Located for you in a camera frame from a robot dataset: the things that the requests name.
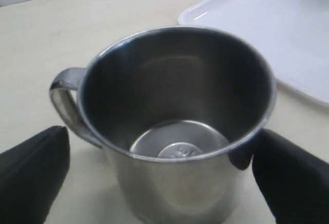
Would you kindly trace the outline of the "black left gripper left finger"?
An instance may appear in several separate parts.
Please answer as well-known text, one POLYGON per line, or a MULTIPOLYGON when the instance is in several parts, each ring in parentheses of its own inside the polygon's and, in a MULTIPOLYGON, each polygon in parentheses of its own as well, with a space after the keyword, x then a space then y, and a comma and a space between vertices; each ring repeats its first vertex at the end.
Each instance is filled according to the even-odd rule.
POLYGON ((1 153, 1 223, 44 223, 69 167, 69 134, 63 126, 1 153))

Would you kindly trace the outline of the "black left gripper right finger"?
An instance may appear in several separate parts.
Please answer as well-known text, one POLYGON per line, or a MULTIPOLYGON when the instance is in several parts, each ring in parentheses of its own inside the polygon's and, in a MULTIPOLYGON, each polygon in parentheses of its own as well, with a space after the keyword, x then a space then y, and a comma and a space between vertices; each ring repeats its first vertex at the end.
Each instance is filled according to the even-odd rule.
POLYGON ((264 129, 252 172, 276 223, 328 223, 328 163, 264 129))

